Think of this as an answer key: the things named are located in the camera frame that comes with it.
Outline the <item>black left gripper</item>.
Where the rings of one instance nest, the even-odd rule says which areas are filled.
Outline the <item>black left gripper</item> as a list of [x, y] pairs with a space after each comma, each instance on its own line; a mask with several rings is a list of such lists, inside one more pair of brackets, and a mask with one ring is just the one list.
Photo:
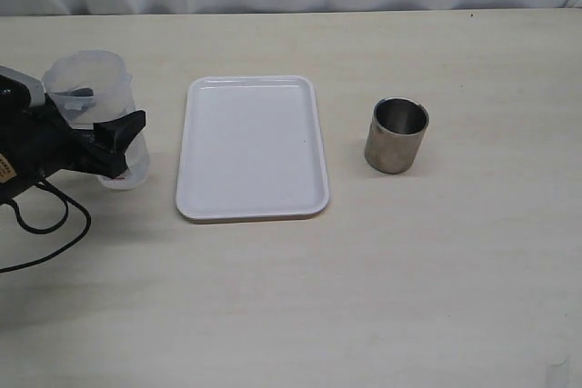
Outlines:
[[95, 106], [89, 87], [45, 94], [45, 104], [8, 113], [1, 110], [1, 191], [22, 193], [60, 170], [116, 178], [127, 170], [126, 150], [146, 126], [146, 112], [73, 128], [64, 109]]

